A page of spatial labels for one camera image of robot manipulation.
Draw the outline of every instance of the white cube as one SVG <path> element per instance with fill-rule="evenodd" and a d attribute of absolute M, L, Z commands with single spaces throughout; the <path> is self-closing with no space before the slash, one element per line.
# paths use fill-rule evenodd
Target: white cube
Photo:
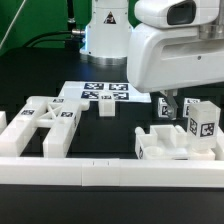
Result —
<path fill-rule="evenodd" d="M 189 116 L 189 106 L 191 103 L 200 103 L 200 99 L 192 99 L 192 98 L 185 98 L 184 99 L 184 110 L 183 110 L 183 117 Z"/>
<path fill-rule="evenodd" d="M 115 116 L 115 99 L 112 92 L 100 92 L 98 105 L 100 117 Z"/>
<path fill-rule="evenodd" d="M 215 148 L 220 108 L 206 101 L 190 104 L 188 118 L 188 141 L 194 150 Z"/>

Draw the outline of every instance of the white block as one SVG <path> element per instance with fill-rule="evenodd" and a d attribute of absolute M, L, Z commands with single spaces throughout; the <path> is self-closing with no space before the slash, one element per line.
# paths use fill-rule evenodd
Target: white block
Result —
<path fill-rule="evenodd" d="M 82 185 L 76 159 L 0 158 L 0 184 Z"/>
<path fill-rule="evenodd" d="M 100 117 L 115 116 L 115 99 L 112 92 L 102 91 L 99 93 L 99 115 Z"/>
<path fill-rule="evenodd" d="M 221 161 L 120 160 L 120 186 L 224 187 Z"/>
<path fill-rule="evenodd" d="M 195 150 L 215 148 L 220 109 L 206 101 L 190 104 L 188 141 Z"/>
<path fill-rule="evenodd" d="M 80 101 L 66 100 L 43 142 L 44 157 L 64 158 L 81 117 Z"/>
<path fill-rule="evenodd" d="M 0 134 L 5 130 L 7 126 L 5 112 L 0 111 Z"/>
<path fill-rule="evenodd" d="M 135 152 L 143 160 L 214 160 L 211 149 L 197 152 L 190 147 L 187 133 L 180 126 L 155 125 L 150 134 L 136 129 Z"/>
<path fill-rule="evenodd" d="M 168 107 L 164 98 L 158 100 L 158 116 L 168 118 Z"/>
<path fill-rule="evenodd" d="M 18 157 L 36 131 L 35 120 L 46 111 L 46 100 L 27 103 L 0 135 L 0 156 Z"/>
<path fill-rule="evenodd" d="M 224 161 L 224 133 L 218 128 L 216 147 L 212 149 L 216 160 Z"/>
<path fill-rule="evenodd" d="M 92 160 L 82 165 L 83 186 L 119 186 L 120 160 Z"/>
<path fill-rule="evenodd" d="M 183 109 L 183 117 L 189 116 L 189 106 L 191 103 L 200 103 L 200 99 L 192 99 L 192 98 L 185 98 L 184 99 L 184 109 Z"/>

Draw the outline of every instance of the white foam block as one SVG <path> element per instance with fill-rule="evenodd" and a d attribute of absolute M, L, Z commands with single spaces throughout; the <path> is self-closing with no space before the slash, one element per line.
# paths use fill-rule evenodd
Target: white foam block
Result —
<path fill-rule="evenodd" d="M 4 111 L 0 111 L 0 134 L 5 130 L 7 126 L 6 115 Z"/>
<path fill-rule="evenodd" d="M 82 165 L 83 186 L 119 186 L 120 160 L 92 160 Z"/>
<path fill-rule="evenodd" d="M 121 160 L 120 186 L 224 187 L 223 162 Z"/>
<path fill-rule="evenodd" d="M 81 117 L 80 101 L 66 100 L 43 142 L 44 157 L 64 158 Z"/>
<path fill-rule="evenodd" d="M 27 103 L 0 135 L 0 156 L 20 156 L 34 132 L 35 119 L 45 113 L 46 100 Z"/>
<path fill-rule="evenodd" d="M 0 184 L 82 185 L 82 161 L 0 158 Z"/>
<path fill-rule="evenodd" d="M 115 100 L 113 93 L 108 91 L 100 92 L 98 106 L 100 117 L 114 117 Z"/>

